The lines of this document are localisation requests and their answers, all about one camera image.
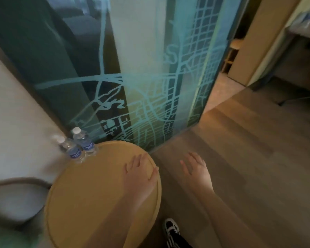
white wall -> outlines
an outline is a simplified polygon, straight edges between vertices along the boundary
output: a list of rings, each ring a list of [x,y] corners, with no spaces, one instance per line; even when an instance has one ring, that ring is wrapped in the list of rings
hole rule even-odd
[[[57,125],[0,61],[0,180],[36,177],[53,182],[65,156],[50,136]]]

black pants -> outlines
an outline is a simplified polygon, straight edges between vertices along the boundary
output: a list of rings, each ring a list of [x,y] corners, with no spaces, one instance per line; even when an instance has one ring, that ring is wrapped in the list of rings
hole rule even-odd
[[[168,248],[193,248],[190,244],[178,233],[170,233],[167,240]]]

sneaker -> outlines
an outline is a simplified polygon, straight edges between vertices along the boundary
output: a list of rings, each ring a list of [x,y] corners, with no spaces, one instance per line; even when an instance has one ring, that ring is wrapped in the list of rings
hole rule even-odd
[[[171,218],[164,220],[163,231],[166,237],[169,237],[170,233],[177,233],[180,235],[180,231],[179,231],[179,227],[177,223]]]

bottle label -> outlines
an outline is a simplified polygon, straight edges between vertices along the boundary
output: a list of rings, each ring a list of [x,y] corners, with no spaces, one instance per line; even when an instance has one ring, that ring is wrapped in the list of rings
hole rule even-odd
[[[74,153],[74,154],[72,154],[72,155],[70,155],[70,157],[71,157],[72,159],[75,159],[75,158],[80,157],[81,154],[82,154],[82,151],[78,148],[77,152]]]
[[[93,142],[91,142],[89,145],[87,145],[87,146],[83,146],[83,149],[84,150],[91,150],[91,149],[93,149],[94,148],[94,143]]]

